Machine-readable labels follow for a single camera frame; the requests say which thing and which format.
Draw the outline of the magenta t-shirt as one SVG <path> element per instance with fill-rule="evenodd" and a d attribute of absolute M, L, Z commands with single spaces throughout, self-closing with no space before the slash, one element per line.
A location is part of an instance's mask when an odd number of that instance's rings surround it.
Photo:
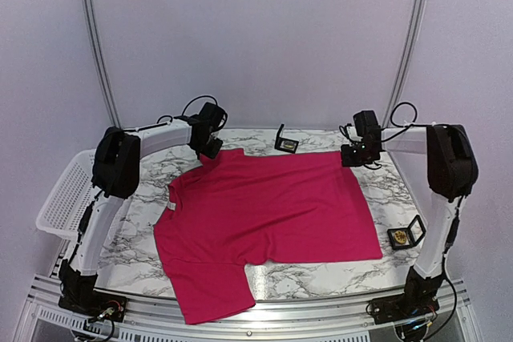
<path fill-rule="evenodd" d="M 187 324 L 236 315 L 255 304 L 247 265 L 378 260 L 366 199 L 336 151 L 250 156 L 240 148 L 169 185 L 154 226 L 156 249 Z"/>

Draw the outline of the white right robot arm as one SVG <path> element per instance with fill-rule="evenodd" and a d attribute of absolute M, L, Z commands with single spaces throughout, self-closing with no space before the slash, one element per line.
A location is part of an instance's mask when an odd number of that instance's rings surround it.
<path fill-rule="evenodd" d="M 341 146 L 343 167 L 368 167 L 382 152 L 426 156 L 432 218 L 421 250 L 408 271 L 403 292 L 371 300 L 370 315 L 376 323 L 384 324 L 438 310 L 438 290 L 449 279 L 446 257 L 458 233 L 464 202 L 479 175 L 464 127 L 411 123 L 382 128 L 358 119 L 339 130 L 348 141 Z"/>

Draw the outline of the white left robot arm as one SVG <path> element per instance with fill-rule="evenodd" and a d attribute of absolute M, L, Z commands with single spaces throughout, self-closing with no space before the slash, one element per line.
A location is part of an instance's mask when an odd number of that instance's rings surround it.
<path fill-rule="evenodd" d="M 78 238 L 70 256 L 59 268 L 59 307 L 93 315 L 109 304 L 124 306 L 125 299 L 95 290 L 99 257 L 113 219 L 139 186 L 142 158 L 171 147 L 187 145 L 198 156 L 210 159 L 223 141 L 217 138 L 228 120 L 179 116 L 165 123 L 133 129 L 110 127 L 95 150 L 91 183 L 99 191 L 83 214 Z"/>

